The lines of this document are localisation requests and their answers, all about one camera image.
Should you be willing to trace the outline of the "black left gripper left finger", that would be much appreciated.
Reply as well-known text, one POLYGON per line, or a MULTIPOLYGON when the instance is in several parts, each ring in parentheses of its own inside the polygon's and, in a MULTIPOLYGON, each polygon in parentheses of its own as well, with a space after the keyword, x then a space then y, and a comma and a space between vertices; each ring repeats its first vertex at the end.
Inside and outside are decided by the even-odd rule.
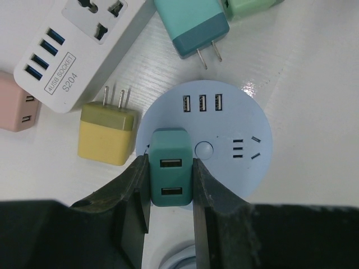
POLYGON ((144 236, 149 232, 150 176, 147 154, 72 209, 90 218, 87 236, 102 252, 105 266, 141 268, 144 236))

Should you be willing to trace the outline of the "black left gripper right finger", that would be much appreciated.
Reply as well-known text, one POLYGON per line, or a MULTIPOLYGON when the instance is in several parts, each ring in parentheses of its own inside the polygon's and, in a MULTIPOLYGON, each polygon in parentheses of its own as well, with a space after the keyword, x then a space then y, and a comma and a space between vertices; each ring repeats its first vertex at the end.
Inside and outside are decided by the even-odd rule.
POLYGON ((259 268, 254 207, 216 180, 194 159, 193 214, 197 268, 259 268))

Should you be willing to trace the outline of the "teal charger dark base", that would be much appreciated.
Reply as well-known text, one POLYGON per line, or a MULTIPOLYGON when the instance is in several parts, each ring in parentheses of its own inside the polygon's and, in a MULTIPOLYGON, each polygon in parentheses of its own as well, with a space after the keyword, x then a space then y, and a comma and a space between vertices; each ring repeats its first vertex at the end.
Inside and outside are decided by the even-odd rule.
POLYGON ((181 58, 198 54, 207 69, 201 50, 212 46, 222 61, 215 42, 228 34, 229 24, 219 1, 157 0, 154 4, 181 58))

